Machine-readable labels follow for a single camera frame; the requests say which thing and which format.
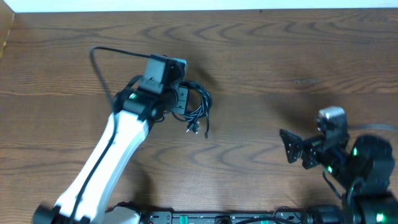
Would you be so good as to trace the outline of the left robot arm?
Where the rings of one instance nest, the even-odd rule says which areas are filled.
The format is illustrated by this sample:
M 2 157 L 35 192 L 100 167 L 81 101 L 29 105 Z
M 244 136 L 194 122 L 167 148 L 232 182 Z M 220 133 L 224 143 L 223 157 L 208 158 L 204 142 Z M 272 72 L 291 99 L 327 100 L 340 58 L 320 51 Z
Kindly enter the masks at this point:
M 53 208 L 37 207 L 32 223 L 102 223 L 110 196 L 136 149 L 164 114 L 187 106 L 188 88 L 133 78 L 112 99 L 104 133 L 71 186 Z

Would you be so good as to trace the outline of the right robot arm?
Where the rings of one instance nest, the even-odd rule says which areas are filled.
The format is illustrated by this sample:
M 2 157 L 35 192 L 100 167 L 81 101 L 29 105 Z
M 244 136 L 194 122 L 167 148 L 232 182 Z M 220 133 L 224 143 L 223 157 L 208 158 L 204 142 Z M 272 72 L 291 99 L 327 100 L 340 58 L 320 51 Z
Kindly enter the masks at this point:
M 346 190 L 338 195 L 341 208 L 312 206 L 303 214 L 303 223 L 397 223 L 397 198 L 388 189 L 396 164 L 389 141 L 365 134 L 347 152 L 346 133 L 302 139 L 281 129 L 279 135 L 289 163 L 301 159 L 305 169 L 322 165 Z

